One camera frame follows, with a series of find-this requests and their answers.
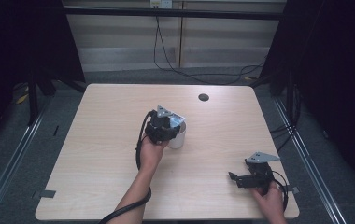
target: wire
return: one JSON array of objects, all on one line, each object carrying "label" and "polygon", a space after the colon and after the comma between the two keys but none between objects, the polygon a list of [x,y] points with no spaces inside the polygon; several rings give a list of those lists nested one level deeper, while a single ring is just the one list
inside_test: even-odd
[{"label": "wire", "polygon": [[285,130],[285,132],[284,132],[284,133],[282,133],[282,134],[280,134],[280,135],[277,135],[277,136],[273,137],[273,140],[276,140],[277,138],[279,138],[279,137],[281,137],[281,136],[285,135],[287,132],[288,132],[288,130]]},{"label": "wire", "polygon": [[294,132],[296,132],[297,130],[297,124],[301,115],[301,103],[302,103],[302,96],[300,94],[300,92],[298,91],[297,86],[294,86],[294,105],[295,105],[295,111],[294,111],[294,116],[291,120],[291,123],[286,126],[285,128],[277,128],[273,131],[271,131],[270,133],[277,133],[277,132],[282,132],[284,130],[287,130],[289,132],[289,136],[288,138],[282,143],[282,145],[277,149],[277,152],[279,152],[289,141],[289,139],[291,139],[291,137],[294,135]]},{"label": "wire", "polygon": [[[263,67],[264,63],[260,63],[260,64],[257,64],[257,65],[248,65],[248,66],[243,67],[238,74],[212,73],[212,74],[192,74],[192,75],[189,75],[189,74],[186,74],[184,72],[178,71],[174,67],[172,67],[171,63],[169,62],[168,56],[166,55],[165,45],[163,43],[163,35],[161,33],[160,21],[159,21],[158,17],[156,17],[156,21],[157,21],[157,29],[156,29],[155,43],[154,43],[154,50],[153,50],[153,61],[154,61],[154,64],[159,69],[161,69],[163,71],[175,72],[175,73],[177,73],[177,74],[179,74],[181,76],[189,77],[189,78],[192,78],[192,79],[194,79],[196,81],[199,81],[199,82],[202,82],[202,83],[205,83],[205,84],[209,84],[209,85],[230,85],[230,84],[234,84],[235,82],[239,81],[242,78],[243,75],[249,74],[249,73],[255,71],[256,69]],[[160,34],[161,43],[163,45],[163,54],[164,54],[164,57],[165,57],[165,59],[166,59],[166,61],[168,63],[169,68],[161,68],[160,65],[158,65],[157,62],[156,62],[156,48],[157,48],[157,43],[158,43],[158,34]],[[247,72],[244,72],[245,69],[250,68],[250,67],[253,67],[253,68],[251,70],[247,71]],[[236,79],[234,79],[232,81],[228,81],[228,82],[216,83],[216,82],[209,82],[209,81],[202,80],[200,78],[197,78],[197,76],[227,76],[227,77],[236,77]]]},{"label": "wire", "polygon": [[286,210],[286,207],[288,206],[288,200],[289,200],[289,196],[288,196],[288,182],[286,182],[285,177],[283,177],[282,174],[278,173],[277,171],[273,171],[273,173],[276,173],[277,175],[279,175],[280,177],[282,177],[283,181],[285,182],[285,187],[274,178],[274,181],[282,188],[282,193],[283,193],[283,211]]},{"label": "wire", "polygon": [[[137,145],[136,145],[136,154],[135,154],[136,165],[137,165],[138,170],[140,169],[140,150],[142,148],[142,141],[143,141],[143,139],[145,139],[147,137],[147,135],[142,137],[143,131],[145,129],[146,120],[148,120],[149,116],[151,116],[154,112],[155,111],[152,110],[145,116],[145,119],[143,120],[143,123],[142,123],[142,127],[140,128],[139,138],[137,140]],[[98,222],[98,224],[106,224],[109,220],[111,220],[117,216],[120,216],[128,211],[131,211],[132,209],[137,208],[138,206],[141,206],[141,205],[147,203],[150,200],[150,198],[151,198],[151,189],[149,189],[148,193],[146,194],[146,196],[143,199],[141,199],[135,203],[128,204],[128,205],[110,213],[106,217],[102,218],[102,220],[100,220]]]}]

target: gray carpet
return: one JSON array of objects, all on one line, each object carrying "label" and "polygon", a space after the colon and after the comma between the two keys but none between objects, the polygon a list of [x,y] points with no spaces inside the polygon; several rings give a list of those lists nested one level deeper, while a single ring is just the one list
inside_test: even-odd
[{"label": "gray carpet", "polygon": [[[240,70],[240,68],[184,69],[186,73],[190,74],[218,72],[237,74]],[[259,71],[249,75],[256,76],[257,74],[259,74]],[[205,84],[181,74],[161,70],[97,72],[86,74],[86,78],[88,83]],[[234,81],[237,76],[198,76],[197,78],[221,84]],[[250,81],[239,78],[239,81],[235,82],[234,85],[248,85],[249,83]],[[35,210],[39,200],[33,199],[32,195],[36,190],[45,188],[82,97],[82,93],[71,90],[62,83],[55,84],[57,92],[51,99],[42,123],[0,204],[0,223],[43,223],[35,218]],[[283,122],[277,112],[274,100],[268,92],[268,86],[262,85],[256,88],[255,92],[269,130],[272,131],[280,127]],[[312,159],[317,164],[331,193],[341,207],[347,223],[355,223],[355,172],[342,160],[333,142],[324,138],[321,127],[304,106],[302,106],[301,114],[298,130],[311,153]],[[0,131],[0,174],[3,172],[16,145],[18,145],[20,136],[24,133],[28,115],[28,106],[25,102],[23,105],[11,105],[3,120],[3,128]],[[57,126],[59,126],[59,129],[54,136]],[[276,137],[280,134],[283,134],[283,132],[274,133],[273,136]],[[279,147],[286,137],[286,133],[277,137],[275,139],[276,147]],[[279,155],[291,184],[301,191],[295,195],[300,208],[300,216],[289,220],[289,223],[333,223],[292,141],[289,141],[282,148]],[[243,221],[213,220],[206,223],[243,223]],[[257,220],[254,223],[263,223],[263,221]]]}]

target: aluminum rail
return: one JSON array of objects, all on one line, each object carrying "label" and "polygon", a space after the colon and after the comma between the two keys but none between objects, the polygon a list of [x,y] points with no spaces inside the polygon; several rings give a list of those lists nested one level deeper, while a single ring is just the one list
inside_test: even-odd
[{"label": "aluminum rail", "polygon": [[329,188],[327,187],[326,183],[323,181],[323,178],[320,175],[320,171],[312,160],[311,155],[309,154],[309,151],[303,142],[303,139],[296,130],[291,128],[289,118],[286,115],[286,108],[284,104],[279,98],[275,99],[275,104],[279,115],[282,117],[283,122],[285,123],[285,126],[287,127],[288,132],[291,135],[291,140],[296,146],[297,152],[299,153],[303,164],[312,180],[312,183],[314,184],[320,196],[320,199],[322,200],[323,205],[326,208],[326,211],[329,213],[333,224],[347,224],[338,206],[337,201],[335,200],[332,193],[329,191]]},{"label": "aluminum rail", "polygon": [[25,152],[27,151],[28,147],[30,146],[30,143],[32,142],[33,137],[35,136],[35,133],[37,132],[38,127],[40,126],[40,123],[43,119],[44,112],[48,108],[48,105],[50,104],[51,97],[48,97],[46,99],[46,103],[44,105],[44,108],[38,115],[37,119],[33,122],[31,126],[29,126],[26,129],[25,134],[23,135],[20,143],[15,149],[14,154],[12,155],[10,161],[8,162],[6,169],[0,176],[0,203],[3,200],[4,195],[7,192],[9,183],[11,182],[13,176],[17,172],[21,161],[23,159],[23,156]]},{"label": "aluminum rail", "polygon": [[215,10],[189,10],[165,8],[119,8],[119,7],[15,7],[14,10],[63,13],[70,15],[103,15],[103,16],[142,16],[142,17],[182,17],[182,18],[215,18],[215,19],[240,19],[281,21],[287,18],[304,18],[304,15],[285,15],[273,12],[239,12]]}]

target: hand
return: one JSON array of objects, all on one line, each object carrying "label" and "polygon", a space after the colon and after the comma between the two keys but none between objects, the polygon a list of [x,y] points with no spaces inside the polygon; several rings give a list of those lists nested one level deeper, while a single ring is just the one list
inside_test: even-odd
[{"label": "hand", "polygon": [[142,141],[142,148],[140,152],[140,170],[155,171],[163,157],[163,149],[168,145],[169,141],[161,142],[159,145],[155,145],[151,140],[145,136]]},{"label": "hand", "polygon": [[262,196],[261,189],[249,189],[249,191],[270,223],[287,223],[283,215],[282,192],[277,188],[276,182],[270,183],[266,195]]}]

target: metal bracket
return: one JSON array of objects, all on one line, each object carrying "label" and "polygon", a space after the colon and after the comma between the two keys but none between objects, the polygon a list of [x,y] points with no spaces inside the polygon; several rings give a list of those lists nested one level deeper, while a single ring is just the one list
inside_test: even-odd
[{"label": "metal bracket", "polygon": [[162,106],[158,105],[157,106],[157,117],[158,118],[165,118],[165,117],[169,117],[171,115],[173,115],[174,113],[172,113],[172,111],[169,111],[165,108],[163,108]]},{"label": "metal bracket", "polygon": [[250,163],[264,163],[264,162],[269,162],[269,161],[279,161],[280,158],[273,156],[273,155],[269,155],[269,154],[265,154],[262,152],[255,152],[253,155],[251,155],[246,162],[250,162]]}]

